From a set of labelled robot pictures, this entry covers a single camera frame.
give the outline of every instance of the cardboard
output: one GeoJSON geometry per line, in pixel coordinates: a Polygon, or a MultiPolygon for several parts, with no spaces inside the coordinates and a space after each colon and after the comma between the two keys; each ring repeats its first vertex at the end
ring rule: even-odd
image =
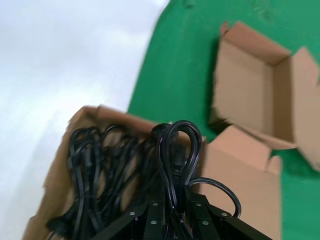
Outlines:
{"type": "MultiPolygon", "coordinates": [[[[242,206],[242,221],[273,240],[282,239],[281,178],[220,151],[214,142],[207,146],[202,175],[225,184],[237,195],[242,206]]],[[[235,212],[233,202],[221,190],[202,184],[200,193],[205,194],[212,205],[231,214],[235,212]]]]}
{"type": "Polygon", "coordinates": [[[298,147],[320,171],[318,76],[305,47],[291,56],[237,22],[220,37],[209,123],[226,120],[271,148],[298,147]]]}
{"type": "MultiPolygon", "coordinates": [[[[36,215],[30,218],[26,226],[23,240],[45,240],[49,234],[46,228],[48,220],[61,216],[73,202],[73,187],[67,167],[71,134],[79,128],[91,126],[105,128],[110,124],[126,125],[136,131],[141,138],[144,138],[156,125],[155,122],[104,106],[81,108],[69,121],[69,126],[61,139],[43,184],[45,190],[43,199],[36,215]]],[[[180,139],[183,142],[188,141],[187,136],[183,134],[180,139]]],[[[206,145],[204,140],[203,143],[203,151],[197,165],[198,173],[222,182],[235,192],[242,205],[243,221],[274,240],[281,239],[280,178],[268,160],[271,149],[259,140],[251,139],[246,132],[234,126],[228,128],[211,144],[206,145]],[[246,139],[242,143],[244,149],[239,149],[237,142],[242,138],[246,139]],[[256,149],[253,155],[246,152],[248,146],[256,149]]],[[[275,161],[273,165],[279,170],[277,164],[279,162],[275,161]]],[[[130,201],[134,185],[135,183],[124,192],[122,206],[130,201]]],[[[230,213],[234,211],[231,200],[214,187],[201,184],[199,192],[206,195],[211,204],[230,213]]]]}

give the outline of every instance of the cardboard flap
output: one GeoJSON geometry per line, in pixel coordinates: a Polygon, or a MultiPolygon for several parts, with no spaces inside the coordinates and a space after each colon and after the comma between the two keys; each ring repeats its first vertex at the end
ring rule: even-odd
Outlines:
{"type": "Polygon", "coordinates": [[[273,156],[269,160],[269,164],[267,167],[267,172],[280,176],[282,173],[282,168],[283,168],[283,161],[280,156],[273,156]]]}
{"type": "MultiPolygon", "coordinates": [[[[237,195],[242,206],[242,221],[273,240],[280,240],[281,178],[251,167],[216,147],[215,141],[207,146],[202,176],[223,183],[237,195]]],[[[233,202],[218,188],[201,184],[199,193],[204,194],[210,204],[234,213],[233,202]]]]}
{"type": "Polygon", "coordinates": [[[265,171],[271,148],[234,125],[227,127],[210,143],[211,148],[232,156],[260,171],[265,171]]]}
{"type": "Polygon", "coordinates": [[[297,148],[297,145],[295,143],[285,141],[279,138],[276,138],[274,136],[270,136],[267,134],[264,134],[260,131],[254,130],[250,127],[235,124],[237,128],[241,129],[242,131],[246,132],[249,135],[252,135],[253,138],[257,138],[260,141],[264,142],[266,145],[268,145],[272,149],[280,150],[280,149],[295,149],[297,148]]]}
{"type": "Polygon", "coordinates": [[[272,134],[272,79],[271,66],[222,40],[213,96],[218,117],[272,134]]]}
{"type": "Polygon", "coordinates": [[[276,65],[291,52],[242,22],[236,22],[224,39],[268,64],[276,65]]]}
{"type": "Polygon", "coordinates": [[[293,130],[301,153],[320,171],[319,67],[307,48],[292,57],[293,130]]]}
{"type": "Polygon", "coordinates": [[[128,113],[123,113],[115,109],[109,108],[107,106],[100,105],[98,107],[97,118],[99,120],[108,119],[108,124],[112,121],[117,124],[123,124],[136,129],[137,131],[143,133],[151,132],[152,128],[157,125],[157,123],[145,120],[143,118],[133,116],[128,113]]]}

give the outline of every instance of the black wire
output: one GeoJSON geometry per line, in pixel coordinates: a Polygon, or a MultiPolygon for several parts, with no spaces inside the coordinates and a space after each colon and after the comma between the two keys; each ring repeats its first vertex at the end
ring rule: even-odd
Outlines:
{"type": "Polygon", "coordinates": [[[167,202],[169,204],[170,218],[167,220],[163,236],[166,238],[174,238],[175,235],[178,239],[193,238],[192,233],[189,231],[183,217],[184,211],[184,187],[192,186],[194,184],[210,184],[223,190],[233,201],[235,205],[234,217],[239,218],[241,215],[241,204],[237,196],[222,183],[210,178],[195,178],[191,180],[193,172],[195,171],[197,162],[200,158],[202,149],[202,136],[199,129],[190,121],[181,120],[172,125],[160,124],[155,127],[151,133],[157,139],[156,157],[159,167],[161,180],[165,189],[167,202]],[[185,165],[182,167],[181,175],[174,178],[173,172],[179,172],[179,169],[172,169],[175,159],[171,159],[170,149],[172,146],[177,146],[178,132],[187,134],[190,140],[189,156],[185,165]]]}
{"type": "Polygon", "coordinates": [[[70,137],[68,167],[74,188],[74,202],[62,216],[51,219],[47,226],[55,234],[71,240],[89,240],[119,218],[124,211],[124,191],[138,178],[133,199],[125,211],[143,204],[147,196],[163,186],[166,214],[162,236],[165,239],[192,239],[183,218],[185,186],[206,183],[223,190],[235,205],[235,217],[241,214],[236,195],[222,183],[209,178],[191,177],[202,149],[199,129],[190,121],[155,126],[149,137],[139,138],[122,125],[111,125],[103,132],[97,127],[80,128],[70,137]],[[112,133],[120,137],[112,139],[112,133]],[[189,154],[179,142],[179,132],[189,138],[189,154]],[[128,175],[136,159],[136,166],[128,175]],[[99,181],[104,189],[98,196],[99,181]]]}
{"type": "Polygon", "coordinates": [[[67,160],[74,202],[64,215],[52,218],[48,228],[66,239],[91,239],[124,213],[123,193],[136,177],[141,180],[140,187],[127,209],[143,204],[146,196],[160,187],[155,149],[153,136],[139,143],[138,137],[122,125],[111,125],[103,132],[97,127],[74,131],[67,160]],[[120,134],[117,140],[113,138],[115,132],[120,134]],[[134,159],[136,166],[128,175],[134,159]],[[98,196],[101,177],[105,187],[98,196]]]}
{"type": "Polygon", "coordinates": [[[237,196],[226,185],[222,184],[221,182],[219,182],[217,180],[213,180],[213,179],[207,178],[207,177],[194,178],[189,182],[189,186],[192,186],[195,184],[209,184],[209,185],[215,186],[216,188],[225,192],[231,198],[231,200],[235,206],[235,211],[234,211],[233,217],[240,218],[241,211],[242,211],[240,201],[237,198],[237,196]]]}

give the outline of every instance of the bundled black cables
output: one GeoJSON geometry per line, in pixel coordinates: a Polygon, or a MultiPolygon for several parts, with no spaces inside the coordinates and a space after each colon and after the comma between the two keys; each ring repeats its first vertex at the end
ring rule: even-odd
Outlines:
{"type": "Polygon", "coordinates": [[[162,183],[167,196],[169,217],[167,218],[164,230],[163,238],[178,238],[178,239],[190,239],[192,233],[188,229],[184,222],[184,187],[192,186],[195,184],[210,184],[213,185],[231,197],[235,205],[234,217],[240,217],[241,205],[237,196],[222,183],[205,177],[193,178],[192,174],[196,168],[197,162],[200,158],[202,145],[202,136],[199,129],[190,121],[181,120],[174,124],[163,124],[161,126],[161,133],[158,134],[158,140],[156,145],[156,157],[159,164],[159,171],[162,183]],[[180,171],[180,178],[178,181],[174,178],[173,163],[174,159],[171,159],[172,148],[175,147],[178,132],[187,134],[190,140],[189,156],[186,159],[184,166],[180,171]]]}
{"type": "Polygon", "coordinates": [[[185,186],[205,183],[218,187],[234,202],[234,216],[241,214],[238,198],[225,185],[193,177],[202,136],[190,121],[159,124],[142,141],[122,125],[111,125],[102,132],[98,127],[81,128],[71,135],[69,147],[67,165],[74,201],[64,215],[47,223],[52,231],[49,239],[58,235],[68,240],[90,240],[126,211],[144,204],[147,196],[160,188],[164,188],[167,204],[164,239],[192,238],[184,221],[185,186]],[[188,136],[189,147],[179,141],[179,132],[188,136]],[[123,193],[134,179],[137,186],[123,210],[123,193]]]}
{"type": "Polygon", "coordinates": [[[70,138],[67,160],[74,202],[64,215],[47,223],[52,230],[49,239],[54,235],[91,239],[123,214],[123,193],[136,177],[140,187],[127,208],[143,204],[146,195],[158,190],[161,183],[155,147],[151,138],[139,143],[139,138],[122,125],[111,125],[103,132],[97,127],[76,130],[70,138]],[[104,188],[98,195],[101,185],[104,188]]]}

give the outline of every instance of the box of cables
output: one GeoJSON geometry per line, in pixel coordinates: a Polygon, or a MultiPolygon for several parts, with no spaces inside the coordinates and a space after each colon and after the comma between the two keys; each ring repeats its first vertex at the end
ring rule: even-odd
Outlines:
{"type": "Polygon", "coordinates": [[[241,220],[280,239],[278,159],[267,170],[259,168],[270,151],[236,128],[206,144],[189,121],[157,124],[104,106],[84,106],[69,121],[43,184],[43,199],[23,239],[90,240],[148,196],[161,192],[163,182],[168,182],[164,195],[170,196],[167,204],[174,209],[179,193],[169,186],[208,183],[205,178],[234,192],[231,201],[223,191],[200,185],[195,191],[210,204],[239,217],[238,204],[232,204],[240,200],[241,220]],[[256,152],[249,153],[248,148],[256,152]],[[252,154],[258,163],[247,161],[252,154]]]}

